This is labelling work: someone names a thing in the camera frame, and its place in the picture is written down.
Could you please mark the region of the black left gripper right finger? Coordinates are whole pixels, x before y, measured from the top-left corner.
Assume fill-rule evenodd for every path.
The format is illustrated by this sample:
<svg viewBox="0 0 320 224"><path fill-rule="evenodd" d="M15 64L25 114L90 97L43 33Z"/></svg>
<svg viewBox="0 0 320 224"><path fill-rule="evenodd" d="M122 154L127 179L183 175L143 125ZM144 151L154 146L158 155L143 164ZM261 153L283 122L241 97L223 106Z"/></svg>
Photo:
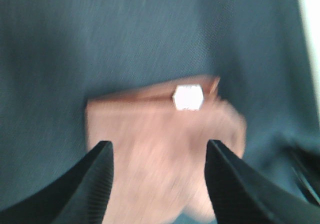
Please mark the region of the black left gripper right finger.
<svg viewBox="0 0 320 224"><path fill-rule="evenodd" d="M286 147L297 198L255 171L219 140L209 140L204 177L219 224L318 224L320 222L320 155Z"/></svg>

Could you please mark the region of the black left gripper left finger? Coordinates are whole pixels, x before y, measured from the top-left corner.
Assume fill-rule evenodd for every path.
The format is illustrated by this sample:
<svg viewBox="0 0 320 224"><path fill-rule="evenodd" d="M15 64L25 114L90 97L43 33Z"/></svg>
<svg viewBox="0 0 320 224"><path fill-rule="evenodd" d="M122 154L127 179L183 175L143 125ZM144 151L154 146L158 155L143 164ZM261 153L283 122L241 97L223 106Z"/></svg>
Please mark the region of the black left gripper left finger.
<svg viewBox="0 0 320 224"><path fill-rule="evenodd" d="M57 180L1 211L2 224L100 224L114 177L113 145L100 141Z"/></svg>

